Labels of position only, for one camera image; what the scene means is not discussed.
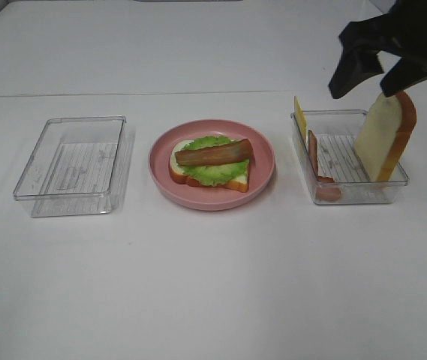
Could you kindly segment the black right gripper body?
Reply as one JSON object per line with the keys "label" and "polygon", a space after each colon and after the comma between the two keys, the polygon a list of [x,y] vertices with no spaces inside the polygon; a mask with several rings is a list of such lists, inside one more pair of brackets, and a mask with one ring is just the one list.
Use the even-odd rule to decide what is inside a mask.
{"label": "black right gripper body", "polygon": [[427,62],[427,1],[396,1],[383,15],[349,22],[339,39],[344,51],[384,51]]}

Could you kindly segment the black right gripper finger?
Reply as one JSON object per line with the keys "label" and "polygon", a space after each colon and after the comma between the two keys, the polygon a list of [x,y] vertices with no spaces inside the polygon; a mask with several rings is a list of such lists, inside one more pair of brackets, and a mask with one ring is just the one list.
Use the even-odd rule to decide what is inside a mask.
{"label": "black right gripper finger", "polygon": [[360,83],[382,73],[383,68],[376,53],[344,49],[329,82],[330,94],[333,99],[340,99]]}
{"label": "black right gripper finger", "polygon": [[385,97],[391,97],[426,80],[427,65],[417,64],[402,58],[383,77],[380,81],[380,87]]}

